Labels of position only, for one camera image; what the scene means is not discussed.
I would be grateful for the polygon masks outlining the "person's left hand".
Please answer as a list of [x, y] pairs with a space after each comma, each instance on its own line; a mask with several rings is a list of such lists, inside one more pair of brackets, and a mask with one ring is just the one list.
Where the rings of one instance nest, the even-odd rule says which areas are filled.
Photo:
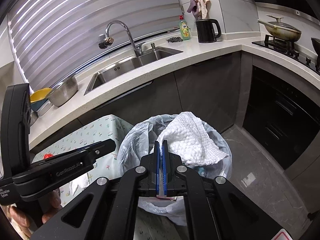
[[[58, 190], [55, 190], [49, 194], [49, 200], [51, 207], [47, 213], [42, 216], [43, 224], [50, 220], [58, 211], [62, 209], [61, 206], [61, 199], [58, 193]], [[32, 235], [30, 228], [30, 219], [17, 207], [11, 206], [9, 207], [9, 213], [12, 219], [19, 225], [22, 232], [27, 236], [30, 237]]]

